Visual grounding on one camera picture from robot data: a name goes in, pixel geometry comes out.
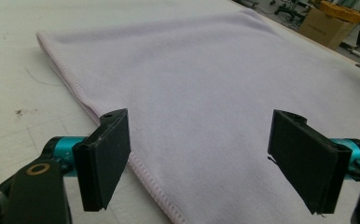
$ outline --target fabric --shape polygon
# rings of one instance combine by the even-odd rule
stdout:
[[[335,215],[312,216],[267,149],[273,109],[360,139],[357,68],[311,56],[252,10],[37,37],[96,122],[128,108],[129,165],[174,223],[349,223],[360,183],[345,181]]]

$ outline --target brown box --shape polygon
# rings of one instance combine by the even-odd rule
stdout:
[[[324,12],[312,8],[298,32],[329,49],[337,49],[354,26],[354,23],[327,16]]]

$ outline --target gray floor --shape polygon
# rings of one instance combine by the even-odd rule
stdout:
[[[271,5],[271,0],[252,0],[256,1],[259,4],[256,5],[253,10],[265,17],[268,17],[272,19],[273,21],[279,22],[281,25],[286,26],[290,29],[297,30],[300,24],[302,23],[300,18],[295,17],[293,21],[290,21],[290,15],[287,13],[279,13],[278,15],[275,15],[275,10],[283,3],[281,0],[276,0],[276,3],[274,5]],[[245,7],[250,7],[251,4],[247,0],[241,0],[241,1],[235,1],[240,3],[241,5]],[[301,3],[306,3],[306,0],[300,0]],[[296,6],[296,11],[300,14],[306,15],[307,14],[307,7],[308,5],[301,4]],[[357,48],[360,50],[359,47],[355,46],[355,39],[357,38],[358,31],[360,30],[360,25],[358,25],[352,33],[348,36],[348,38],[345,39],[345,45],[343,47],[340,47],[337,49],[337,52],[342,54],[343,56],[350,58],[358,63],[360,63],[360,57],[352,54],[351,49]]]

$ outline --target table surface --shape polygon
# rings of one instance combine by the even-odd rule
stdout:
[[[35,33],[189,18],[243,7],[229,0],[0,1],[0,183],[35,159],[53,136],[90,135],[97,125],[49,67]],[[281,36],[320,58],[354,62],[264,20]],[[109,209],[85,213],[76,178],[65,178],[74,223],[170,223],[127,168]]]

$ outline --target orange object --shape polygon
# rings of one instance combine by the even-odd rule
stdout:
[[[327,1],[322,1],[320,3],[320,10],[328,16],[332,16],[343,21],[349,21],[351,23],[360,22],[360,12],[348,7],[341,7]]]

